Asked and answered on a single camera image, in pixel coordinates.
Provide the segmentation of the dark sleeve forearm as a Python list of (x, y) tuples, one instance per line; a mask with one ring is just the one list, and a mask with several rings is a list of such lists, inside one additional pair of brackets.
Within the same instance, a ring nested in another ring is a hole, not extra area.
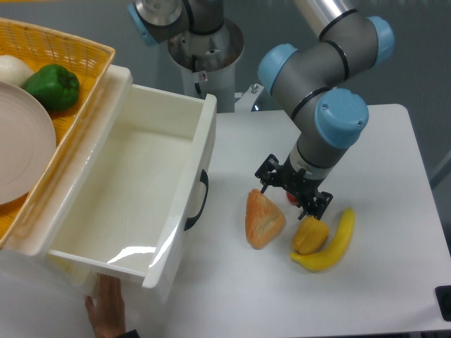
[(115, 338), (140, 338), (140, 335), (137, 330), (130, 330), (115, 336)]

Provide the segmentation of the bare human hand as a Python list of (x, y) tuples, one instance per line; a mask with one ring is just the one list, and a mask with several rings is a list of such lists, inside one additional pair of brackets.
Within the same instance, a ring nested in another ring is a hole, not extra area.
[(119, 337), (126, 333), (125, 303), (117, 277), (100, 275), (97, 300), (85, 296), (85, 308), (95, 337)]

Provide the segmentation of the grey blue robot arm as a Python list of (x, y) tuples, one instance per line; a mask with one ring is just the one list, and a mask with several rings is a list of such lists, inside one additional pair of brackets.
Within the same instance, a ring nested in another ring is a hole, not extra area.
[[(349, 1), (296, 5), (318, 44), (306, 51), (291, 44), (272, 48), (259, 64), (258, 77), (300, 135), (284, 163), (269, 156), (256, 177), (264, 187), (294, 196), (304, 215), (321, 218), (333, 197), (319, 186), (369, 120), (365, 101), (341, 84), (387, 60), (395, 36), (387, 21), (364, 17)], [(132, 1), (128, 13), (148, 45), (166, 43), (186, 95), (214, 95), (219, 111), (233, 111), (234, 67), (244, 37), (224, 16), (222, 1)]]

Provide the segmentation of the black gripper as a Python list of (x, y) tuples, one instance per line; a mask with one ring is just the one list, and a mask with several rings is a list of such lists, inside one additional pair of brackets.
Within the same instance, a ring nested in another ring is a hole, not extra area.
[(333, 199), (331, 193), (318, 190), (325, 180), (324, 177), (311, 178), (304, 168), (296, 171), (289, 158), (281, 165), (278, 159), (270, 154), (255, 172), (255, 176), (262, 184), (260, 190), (262, 194), (268, 186), (281, 187), (297, 198), (296, 207), (301, 208), (298, 220), (302, 220), (306, 215), (323, 215)]

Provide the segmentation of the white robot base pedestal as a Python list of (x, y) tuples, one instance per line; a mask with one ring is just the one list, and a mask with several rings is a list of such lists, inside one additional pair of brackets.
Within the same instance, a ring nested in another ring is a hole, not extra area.
[(240, 28), (225, 19), (211, 35), (184, 32), (168, 41), (168, 52), (179, 67), (184, 94), (203, 99), (217, 98), (219, 113), (235, 110), (235, 66), (244, 51)]

